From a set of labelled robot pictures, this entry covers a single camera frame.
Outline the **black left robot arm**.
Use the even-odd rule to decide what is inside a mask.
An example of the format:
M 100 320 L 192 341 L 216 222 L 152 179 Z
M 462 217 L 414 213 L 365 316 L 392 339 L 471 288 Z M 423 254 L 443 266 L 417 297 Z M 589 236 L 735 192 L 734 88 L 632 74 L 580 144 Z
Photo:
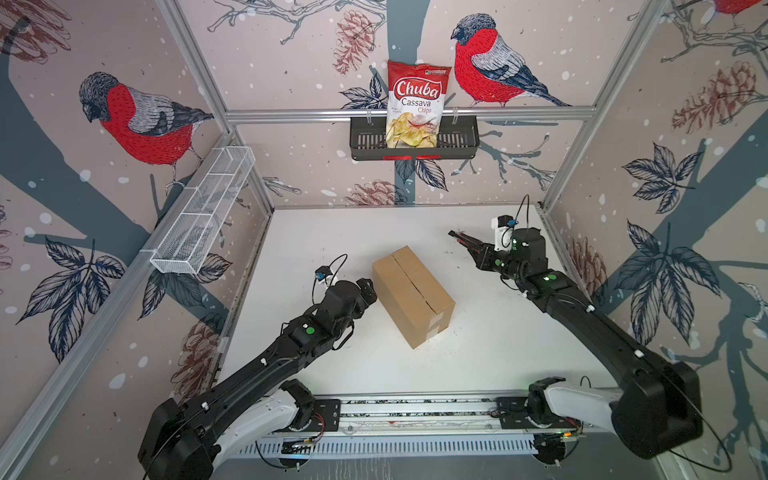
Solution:
M 260 438 L 307 425 L 315 397 L 295 374 L 341 347 L 376 300 L 371 280 L 340 280 L 244 367 L 183 403 L 159 405 L 138 451 L 145 478 L 208 479 Z

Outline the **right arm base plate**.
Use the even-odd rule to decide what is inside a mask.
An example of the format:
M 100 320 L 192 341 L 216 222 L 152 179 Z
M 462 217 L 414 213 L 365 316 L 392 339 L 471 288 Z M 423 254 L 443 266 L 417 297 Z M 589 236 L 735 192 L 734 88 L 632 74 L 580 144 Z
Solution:
M 543 400 L 529 400 L 527 397 L 498 397 L 495 408 L 489 414 L 500 421 L 503 429 L 581 428 L 577 420 L 555 415 Z

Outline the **brown cardboard express box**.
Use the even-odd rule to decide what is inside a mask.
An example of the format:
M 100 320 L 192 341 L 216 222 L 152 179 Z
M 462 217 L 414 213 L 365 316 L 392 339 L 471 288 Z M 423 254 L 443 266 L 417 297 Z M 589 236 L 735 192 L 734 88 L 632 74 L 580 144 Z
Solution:
M 456 302 L 408 246 L 372 268 L 378 300 L 412 349 L 449 327 Z

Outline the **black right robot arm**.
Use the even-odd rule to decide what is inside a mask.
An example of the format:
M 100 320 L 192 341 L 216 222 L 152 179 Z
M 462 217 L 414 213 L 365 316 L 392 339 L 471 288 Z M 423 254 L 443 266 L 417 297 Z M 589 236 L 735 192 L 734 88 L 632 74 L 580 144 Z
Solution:
M 529 421 L 549 426 L 568 418 L 615 434 L 636 456 L 650 459 L 699 438 L 704 430 L 698 375 L 638 343 L 596 311 L 565 273 L 553 270 L 537 228 L 515 231 L 506 249 L 463 232 L 450 236 L 477 269 L 511 280 L 541 312 L 567 328 L 616 381 L 613 390 L 584 388 L 552 376 L 530 384 Z

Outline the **red black utility knife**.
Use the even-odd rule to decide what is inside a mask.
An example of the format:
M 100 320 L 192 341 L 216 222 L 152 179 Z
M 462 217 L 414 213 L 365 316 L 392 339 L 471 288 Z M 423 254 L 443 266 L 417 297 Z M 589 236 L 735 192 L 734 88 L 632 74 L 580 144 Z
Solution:
M 450 230 L 449 236 L 453 237 L 460 245 L 465 247 L 468 251 L 481 251 L 487 245 L 486 242 L 479 240 L 475 237 L 467 235 L 464 232 L 457 232 Z

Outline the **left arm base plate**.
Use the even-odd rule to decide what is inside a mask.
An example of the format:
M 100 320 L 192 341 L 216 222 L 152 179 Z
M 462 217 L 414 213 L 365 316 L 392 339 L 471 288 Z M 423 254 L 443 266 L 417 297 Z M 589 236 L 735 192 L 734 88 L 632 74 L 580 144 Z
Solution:
M 312 407 L 300 407 L 295 418 L 286 427 L 275 430 L 275 433 L 336 432 L 339 429 L 340 417 L 340 399 L 316 399 Z

